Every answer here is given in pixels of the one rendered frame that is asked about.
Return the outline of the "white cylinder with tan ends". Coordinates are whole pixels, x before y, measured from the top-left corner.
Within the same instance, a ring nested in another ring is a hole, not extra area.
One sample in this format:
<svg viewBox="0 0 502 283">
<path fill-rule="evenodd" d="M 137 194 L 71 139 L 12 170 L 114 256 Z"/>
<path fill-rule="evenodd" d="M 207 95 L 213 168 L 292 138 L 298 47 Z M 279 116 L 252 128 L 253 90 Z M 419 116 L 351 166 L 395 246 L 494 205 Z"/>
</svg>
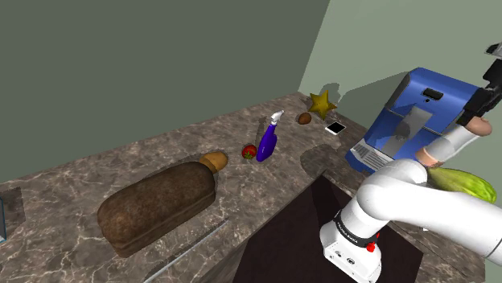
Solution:
<svg viewBox="0 0 502 283">
<path fill-rule="evenodd" d="M 487 119 L 473 117 L 465 126 L 457 125 L 444 136 L 422 147 L 416 152 L 415 158 L 423 166 L 439 167 L 477 138 L 491 133 L 492 125 Z"/>
</svg>

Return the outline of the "blue coffee machine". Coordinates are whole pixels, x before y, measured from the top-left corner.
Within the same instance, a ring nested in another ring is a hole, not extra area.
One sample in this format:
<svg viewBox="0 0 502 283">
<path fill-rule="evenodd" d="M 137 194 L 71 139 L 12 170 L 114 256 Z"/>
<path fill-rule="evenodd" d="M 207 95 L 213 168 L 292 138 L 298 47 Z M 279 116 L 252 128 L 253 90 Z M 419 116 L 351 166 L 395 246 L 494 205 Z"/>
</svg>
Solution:
<svg viewBox="0 0 502 283">
<path fill-rule="evenodd" d="M 395 159 L 414 159 L 422 147 L 455 127 L 478 87 L 425 68 L 408 72 L 369 130 L 345 155 L 373 173 Z"/>
</svg>

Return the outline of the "green squash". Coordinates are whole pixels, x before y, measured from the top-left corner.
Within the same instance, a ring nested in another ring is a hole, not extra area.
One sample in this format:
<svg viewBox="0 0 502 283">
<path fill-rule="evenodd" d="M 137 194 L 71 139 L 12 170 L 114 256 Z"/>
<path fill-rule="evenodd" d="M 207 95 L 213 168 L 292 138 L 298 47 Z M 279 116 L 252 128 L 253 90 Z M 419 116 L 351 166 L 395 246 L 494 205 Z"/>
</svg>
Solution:
<svg viewBox="0 0 502 283">
<path fill-rule="evenodd" d="M 429 184 L 436 189 L 463 192 L 491 204 L 496 202 L 496 190 L 479 176 L 443 167 L 429 167 L 426 170 Z"/>
</svg>

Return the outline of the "white phone with black screen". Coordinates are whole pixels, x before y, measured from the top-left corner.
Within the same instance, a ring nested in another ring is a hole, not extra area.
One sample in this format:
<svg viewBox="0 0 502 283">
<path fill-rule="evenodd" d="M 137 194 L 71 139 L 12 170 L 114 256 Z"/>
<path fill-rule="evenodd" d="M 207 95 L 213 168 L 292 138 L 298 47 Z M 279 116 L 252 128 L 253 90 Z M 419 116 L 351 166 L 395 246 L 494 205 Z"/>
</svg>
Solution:
<svg viewBox="0 0 502 283">
<path fill-rule="evenodd" d="M 333 135 L 338 135 L 346 129 L 345 125 L 340 124 L 338 121 L 331 123 L 325 127 L 325 130 Z"/>
</svg>

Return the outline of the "yellow star figure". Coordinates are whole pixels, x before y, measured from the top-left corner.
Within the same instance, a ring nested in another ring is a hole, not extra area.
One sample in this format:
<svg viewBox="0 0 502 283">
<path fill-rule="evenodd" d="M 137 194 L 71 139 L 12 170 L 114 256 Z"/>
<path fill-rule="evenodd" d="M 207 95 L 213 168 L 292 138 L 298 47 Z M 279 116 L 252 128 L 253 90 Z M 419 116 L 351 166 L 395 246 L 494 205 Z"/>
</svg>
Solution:
<svg viewBox="0 0 502 283">
<path fill-rule="evenodd" d="M 337 106 L 329 101 L 329 93 L 328 91 L 324 91 L 320 95 L 316 95 L 314 93 L 310 94 L 312 105 L 308 109 L 311 113 L 317 113 L 322 120 L 325 120 L 327 114 L 336 109 Z"/>
</svg>

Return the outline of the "purple spray bottle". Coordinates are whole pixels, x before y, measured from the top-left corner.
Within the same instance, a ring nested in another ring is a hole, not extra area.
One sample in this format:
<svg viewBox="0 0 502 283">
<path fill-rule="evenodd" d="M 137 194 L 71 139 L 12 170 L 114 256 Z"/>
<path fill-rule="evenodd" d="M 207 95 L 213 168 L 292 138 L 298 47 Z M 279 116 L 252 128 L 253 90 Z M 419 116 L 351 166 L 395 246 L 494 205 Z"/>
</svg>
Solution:
<svg viewBox="0 0 502 283">
<path fill-rule="evenodd" d="M 264 133 L 260 144 L 257 148 L 256 160 L 258 162 L 265 161 L 268 157 L 272 155 L 274 152 L 275 146 L 277 144 L 278 137 L 275 134 L 275 129 L 277 127 L 278 122 L 280 121 L 284 110 L 280 110 L 274 113 L 270 118 L 271 122 Z"/>
</svg>

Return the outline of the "dark robot stand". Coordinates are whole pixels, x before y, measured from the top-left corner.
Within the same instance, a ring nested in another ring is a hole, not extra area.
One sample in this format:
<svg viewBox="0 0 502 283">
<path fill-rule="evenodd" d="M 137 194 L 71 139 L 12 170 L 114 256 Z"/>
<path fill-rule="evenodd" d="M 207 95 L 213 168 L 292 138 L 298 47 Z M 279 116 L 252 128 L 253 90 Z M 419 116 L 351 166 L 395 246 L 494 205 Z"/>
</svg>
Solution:
<svg viewBox="0 0 502 283">
<path fill-rule="evenodd" d="M 284 207 L 246 245 L 232 283 L 356 283 L 323 256 L 321 226 L 351 197 L 322 176 Z M 414 283 L 423 253 L 389 227 L 378 246 L 377 283 Z"/>
</svg>

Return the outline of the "tan potato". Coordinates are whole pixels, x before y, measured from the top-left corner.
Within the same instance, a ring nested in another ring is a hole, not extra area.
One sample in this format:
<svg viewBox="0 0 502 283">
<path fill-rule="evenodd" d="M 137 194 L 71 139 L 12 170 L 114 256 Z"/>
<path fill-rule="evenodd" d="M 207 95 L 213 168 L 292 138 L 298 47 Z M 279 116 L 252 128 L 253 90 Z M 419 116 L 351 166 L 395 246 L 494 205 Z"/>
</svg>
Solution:
<svg viewBox="0 0 502 283">
<path fill-rule="evenodd" d="M 199 162 L 204 164 L 213 174 L 215 174 L 227 166 L 228 157 L 225 153 L 216 151 L 203 155 Z"/>
</svg>

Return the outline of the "dark brown bread loaf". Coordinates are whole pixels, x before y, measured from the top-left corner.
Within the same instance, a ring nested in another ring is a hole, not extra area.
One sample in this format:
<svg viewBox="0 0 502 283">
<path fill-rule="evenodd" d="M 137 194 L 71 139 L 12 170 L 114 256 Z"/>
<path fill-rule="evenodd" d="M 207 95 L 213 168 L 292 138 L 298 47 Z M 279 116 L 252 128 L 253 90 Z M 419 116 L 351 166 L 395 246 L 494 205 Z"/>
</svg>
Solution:
<svg viewBox="0 0 502 283">
<path fill-rule="evenodd" d="M 97 210 L 102 235 L 118 256 L 132 256 L 211 205 L 216 172 L 185 162 L 121 189 Z"/>
</svg>

